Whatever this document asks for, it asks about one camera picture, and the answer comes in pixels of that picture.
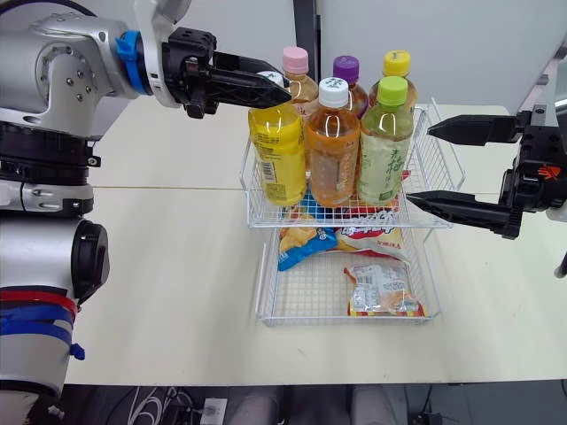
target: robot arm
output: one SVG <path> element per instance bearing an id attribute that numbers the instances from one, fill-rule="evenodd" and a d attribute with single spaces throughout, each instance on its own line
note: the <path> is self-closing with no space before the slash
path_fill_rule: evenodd
<path id="1" fill-rule="evenodd" d="M 33 2 L 9 1 L 0 14 Z M 72 338 L 75 317 L 109 273 L 106 231 L 83 218 L 94 205 L 88 168 L 101 164 L 89 142 L 99 100 L 154 95 L 203 118 L 219 103 L 265 108 L 291 99 L 256 74 L 274 70 L 270 64 L 215 51 L 210 33 L 174 30 L 189 4 L 137 0 L 140 32 L 74 12 L 0 32 L 0 411 L 3 419 L 13 413 L 7 423 L 61 416 L 54 402 L 68 359 L 84 358 Z"/>
<path id="2" fill-rule="evenodd" d="M 513 166 L 504 173 L 498 204 L 443 190 L 413 193 L 408 199 L 444 220 L 488 228 L 508 239 L 518 237 L 524 212 L 546 211 L 551 220 L 567 221 L 567 145 L 559 127 L 546 125 L 547 113 L 544 104 L 536 104 L 531 112 L 515 117 L 460 115 L 429 128 L 430 135 L 471 146 L 519 139 Z M 555 271 L 557 277 L 566 274 L 567 256 Z"/>

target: plastic bottle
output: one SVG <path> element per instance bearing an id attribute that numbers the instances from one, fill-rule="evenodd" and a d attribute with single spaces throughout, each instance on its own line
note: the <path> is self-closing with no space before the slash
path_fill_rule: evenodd
<path id="1" fill-rule="evenodd" d="M 259 73 L 284 86 L 279 73 Z M 307 190 L 301 117 L 291 102 L 248 112 L 250 136 L 256 147 L 261 184 L 274 204 L 297 204 Z"/>
<path id="2" fill-rule="evenodd" d="M 384 55 L 384 77 L 403 77 L 408 82 L 408 95 L 406 98 L 406 109 L 414 111 L 417 102 L 417 89 L 413 82 L 408 80 L 411 68 L 411 55 L 405 50 L 391 50 Z M 376 105 L 378 83 L 372 86 L 369 92 L 369 107 Z"/>
<path id="3" fill-rule="evenodd" d="M 317 97 L 319 87 L 308 75 L 309 57 L 305 49 L 300 47 L 286 47 L 283 49 L 283 72 L 290 80 L 291 103 L 298 110 L 299 115 L 305 122 L 311 114 L 319 107 Z M 309 169 L 309 146 L 307 138 L 305 142 L 306 168 Z"/>
<path id="4" fill-rule="evenodd" d="M 311 191 L 322 206 L 339 206 L 353 194 L 361 126 L 345 108 L 347 103 L 345 80 L 321 80 L 320 107 L 309 118 L 306 132 L 311 147 Z"/>
<path id="5" fill-rule="evenodd" d="M 408 82 L 401 77 L 384 77 L 378 84 L 378 104 L 361 120 L 361 173 L 357 190 L 371 205 L 394 198 L 401 185 L 409 142 L 414 131 L 407 109 Z"/>
<path id="6" fill-rule="evenodd" d="M 354 56 L 338 56 L 333 60 L 333 77 L 342 78 L 348 82 L 348 104 L 346 109 L 354 112 L 358 118 L 369 107 L 369 97 L 366 91 L 357 84 L 359 61 Z"/>

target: purple bottle cap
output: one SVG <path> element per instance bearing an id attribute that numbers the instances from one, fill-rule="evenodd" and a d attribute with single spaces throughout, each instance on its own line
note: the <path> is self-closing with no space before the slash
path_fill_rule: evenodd
<path id="1" fill-rule="evenodd" d="M 358 68 L 359 62 L 354 56 L 337 56 L 333 60 L 333 77 L 352 84 L 358 81 Z"/>

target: green label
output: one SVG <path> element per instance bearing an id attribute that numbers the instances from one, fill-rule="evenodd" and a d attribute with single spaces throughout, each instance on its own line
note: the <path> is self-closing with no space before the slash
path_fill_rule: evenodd
<path id="1" fill-rule="evenodd" d="M 400 141 L 361 133 L 359 195 L 364 202 L 379 204 L 396 196 L 411 137 Z"/>

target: blue ring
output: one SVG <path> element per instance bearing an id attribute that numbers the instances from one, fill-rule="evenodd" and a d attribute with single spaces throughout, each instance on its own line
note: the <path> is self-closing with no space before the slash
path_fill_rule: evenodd
<path id="1" fill-rule="evenodd" d="M 138 72 L 136 41 L 139 36 L 139 31 L 129 29 L 121 38 L 116 38 L 116 53 L 118 54 L 118 57 L 122 59 L 124 65 L 126 65 L 130 84 L 132 84 L 134 90 L 141 95 L 150 95 L 151 93 L 146 91 L 144 84 L 142 83 L 142 77 Z"/>
<path id="2" fill-rule="evenodd" d="M 66 321 L 73 326 L 73 315 L 59 305 L 29 305 L 0 310 L 2 322 L 14 321 Z"/>
<path id="3" fill-rule="evenodd" d="M 67 345 L 71 345 L 71 334 L 65 329 L 49 323 L 36 323 L 32 321 L 7 321 L 0 327 L 0 336 L 2 335 L 21 335 L 21 334 L 37 334 L 53 336 L 60 339 Z"/>

